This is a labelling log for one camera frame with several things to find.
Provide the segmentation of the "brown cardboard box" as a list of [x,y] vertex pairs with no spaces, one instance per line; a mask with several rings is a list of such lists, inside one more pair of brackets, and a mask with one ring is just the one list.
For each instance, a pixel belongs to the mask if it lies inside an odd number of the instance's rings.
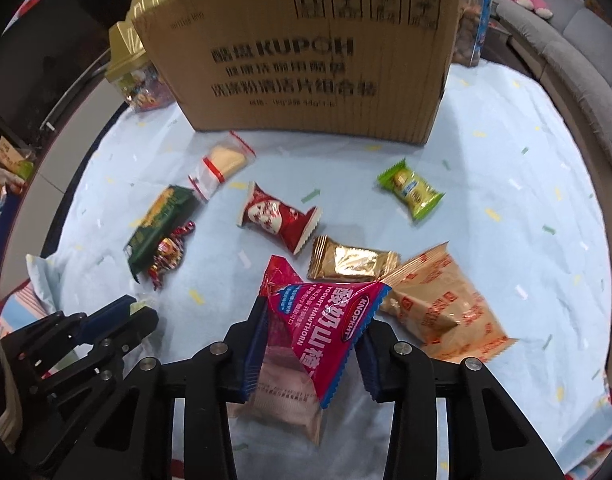
[[193,128],[422,145],[460,0],[166,0],[135,28]]

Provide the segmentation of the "red foil twist candy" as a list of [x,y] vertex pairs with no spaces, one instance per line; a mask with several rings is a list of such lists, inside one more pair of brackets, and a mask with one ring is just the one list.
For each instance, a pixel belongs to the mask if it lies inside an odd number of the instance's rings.
[[167,272],[180,266],[184,258],[184,239],[194,230],[195,223],[188,221],[182,226],[177,226],[176,229],[173,229],[158,242],[148,269],[148,275],[154,290],[162,288],[163,276]]

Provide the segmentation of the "pink yogurt hawthorn packet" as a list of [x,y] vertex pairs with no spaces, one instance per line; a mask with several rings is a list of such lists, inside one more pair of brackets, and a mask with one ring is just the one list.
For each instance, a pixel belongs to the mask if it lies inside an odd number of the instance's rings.
[[271,256],[259,289],[267,301],[268,339],[257,386],[240,408],[228,405],[228,416],[282,422],[318,445],[323,410],[390,290],[380,281],[305,282],[288,260]]

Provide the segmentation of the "clear jar of nuts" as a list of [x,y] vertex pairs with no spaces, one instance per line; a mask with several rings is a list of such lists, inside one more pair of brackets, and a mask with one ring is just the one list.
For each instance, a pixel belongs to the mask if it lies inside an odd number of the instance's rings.
[[460,18],[452,62],[477,66],[488,29],[492,0],[460,0]]

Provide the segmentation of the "red white candy packet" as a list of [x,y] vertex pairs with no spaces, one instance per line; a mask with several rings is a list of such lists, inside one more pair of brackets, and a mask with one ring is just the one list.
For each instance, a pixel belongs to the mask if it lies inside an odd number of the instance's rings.
[[301,212],[266,193],[256,182],[251,181],[236,225],[242,228],[247,223],[254,224],[281,240],[292,255],[297,255],[315,231],[321,216],[319,207]]

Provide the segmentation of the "dark green snack packet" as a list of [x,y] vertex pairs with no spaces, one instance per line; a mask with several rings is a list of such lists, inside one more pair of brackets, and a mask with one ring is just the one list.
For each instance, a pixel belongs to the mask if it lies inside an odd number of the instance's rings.
[[191,188],[179,185],[169,185],[157,196],[124,247],[129,272],[136,282],[153,263],[158,244],[182,226],[198,203]]

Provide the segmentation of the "gold foil candy packet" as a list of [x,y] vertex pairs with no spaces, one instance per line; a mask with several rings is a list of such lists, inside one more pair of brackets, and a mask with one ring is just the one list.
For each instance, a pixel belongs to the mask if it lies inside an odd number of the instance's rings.
[[397,252],[343,245],[330,236],[317,236],[307,277],[312,281],[370,282],[383,278],[399,266]]

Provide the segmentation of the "grey sectional sofa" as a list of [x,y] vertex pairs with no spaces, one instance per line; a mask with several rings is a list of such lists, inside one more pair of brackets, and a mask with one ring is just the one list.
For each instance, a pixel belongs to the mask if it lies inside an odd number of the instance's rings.
[[612,24],[585,0],[544,0],[546,21],[511,0],[495,0],[511,45],[579,137],[591,172],[612,183]]

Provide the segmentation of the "tv console cabinet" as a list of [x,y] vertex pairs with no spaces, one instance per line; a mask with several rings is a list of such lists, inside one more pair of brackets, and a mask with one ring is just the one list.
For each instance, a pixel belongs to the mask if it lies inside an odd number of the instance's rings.
[[26,280],[26,256],[44,254],[68,187],[123,105],[112,84],[99,76],[85,85],[60,117],[12,222],[0,266],[0,301]]

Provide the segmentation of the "orange snack packet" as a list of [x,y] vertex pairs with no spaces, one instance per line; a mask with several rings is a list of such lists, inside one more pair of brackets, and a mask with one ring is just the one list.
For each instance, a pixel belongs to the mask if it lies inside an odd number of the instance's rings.
[[419,339],[430,358],[487,362],[515,343],[446,244],[408,260],[390,278],[380,310]]

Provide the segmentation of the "small green candy packet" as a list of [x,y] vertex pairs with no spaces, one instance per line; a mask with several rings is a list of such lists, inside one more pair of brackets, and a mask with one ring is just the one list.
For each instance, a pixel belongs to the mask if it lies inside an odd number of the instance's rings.
[[438,192],[402,159],[376,178],[381,188],[392,192],[409,209],[413,221],[421,221],[440,203]]

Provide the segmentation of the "clear zip bag with cookie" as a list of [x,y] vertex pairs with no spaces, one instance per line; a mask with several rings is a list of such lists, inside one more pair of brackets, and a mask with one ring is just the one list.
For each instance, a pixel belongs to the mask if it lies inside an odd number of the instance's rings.
[[229,131],[203,155],[188,175],[201,200],[210,200],[230,177],[248,166],[256,153],[236,132]]

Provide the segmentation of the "light blue tablecloth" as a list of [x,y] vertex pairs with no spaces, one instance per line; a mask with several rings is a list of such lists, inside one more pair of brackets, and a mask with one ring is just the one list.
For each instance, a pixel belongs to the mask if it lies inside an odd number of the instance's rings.
[[[541,86],[492,62],[452,66],[423,148],[296,132],[255,131],[256,159],[199,206],[184,262],[161,292],[138,284],[124,247],[151,204],[185,184],[218,140],[180,108],[126,112],[82,175],[56,252],[28,274],[52,310],[91,313],[126,294],[160,314],[130,362],[181,361],[243,320],[278,240],[236,225],[251,181],[300,209],[319,232],[411,258],[446,244],[516,341],[490,370],[563,470],[612,432],[604,381],[612,311],[606,225],[582,155]],[[421,221],[376,178],[406,159],[444,197]]]

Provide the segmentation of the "gold lid candy container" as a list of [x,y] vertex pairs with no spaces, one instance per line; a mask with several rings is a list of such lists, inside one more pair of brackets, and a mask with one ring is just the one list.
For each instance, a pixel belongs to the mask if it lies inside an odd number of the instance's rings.
[[146,48],[135,29],[135,20],[165,0],[131,0],[123,21],[108,31],[110,64],[105,79],[136,112],[157,110],[175,101],[164,79],[146,54]]

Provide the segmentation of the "black television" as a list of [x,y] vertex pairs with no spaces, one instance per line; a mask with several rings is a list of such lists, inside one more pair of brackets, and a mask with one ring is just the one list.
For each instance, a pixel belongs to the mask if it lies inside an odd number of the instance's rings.
[[130,0],[0,0],[0,116],[28,136],[108,48],[108,29]]

